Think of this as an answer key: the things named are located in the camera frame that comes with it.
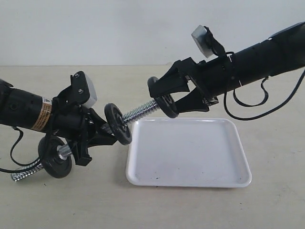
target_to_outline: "white wall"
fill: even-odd
[[[239,51],[304,15],[305,0],[0,0],[0,65],[199,61],[199,24]]]

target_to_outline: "orange label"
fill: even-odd
[[[46,98],[42,98],[42,107],[40,114],[36,120],[36,123],[31,128],[32,130],[41,131],[47,124],[52,111],[52,101]]]

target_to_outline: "bolt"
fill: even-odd
[[[60,159],[62,160],[66,160],[71,154],[71,150],[70,150],[70,147],[68,144],[65,144],[63,146],[58,146],[57,147],[57,153],[58,153],[58,156],[60,157]],[[31,164],[29,166],[26,166],[26,167],[22,167],[20,169],[26,169],[26,168],[30,168],[32,167],[34,164]],[[34,173],[37,173],[38,171],[41,171],[43,170],[43,166],[41,163],[39,163],[36,167],[26,171],[26,172],[21,172],[21,173],[12,173],[10,175],[11,179],[15,182],[17,181],[20,181]]]
[[[128,124],[136,122],[139,119],[144,118],[145,116],[147,116],[159,109],[160,109],[160,107],[157,104],[157,102],[155,100],[151,100],[148,103],[145,103],[145,104],[139,106],[138,108],[136,108],[126,114],[123,114],[123,116],[122,116],[123,125],[127,126]],[[105,123],[102,126],[102,129],[105,130],[107,133],[112,134],[108,123]]]

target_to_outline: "white tray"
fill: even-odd
[[[236,126],[221,118],[145,118],[132,130],[126,176],[138,186],[245,187],[252,176]]]

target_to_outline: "beige table surface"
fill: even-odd
[[[16,88],[52,98],[70,83],[70,74],[85,71],[94,82],[102,117],[106,103],[127,112],[150,100],[150,76],[161,77],[168,66],[0,67],[0,78]],[[230,110],[252,116],[282,102],[301,71],[266,82],[270,101],[263,107]],[[237,91],[244,102],[257,103],[259,82]],[[73,167],[64,179],[41,171],[15,183],[0,174],[1,229],[279,229],[305,228],[305,83],[294,99],[268,117],[242,122],[229,118],[220,103],[208,113],[181,115],[224,117],[232,120],[252,172],[252,182],[241,189],[136,187],[125,176],[128,146],[116,143],[89,150],[93,160]],[[164,116],[160,111],[151,116]],[[9,150],[18,133],[0,128],[0,166],[17,168]],[[25,131],[15,157],[28,162],[37,156],[43,134]]]

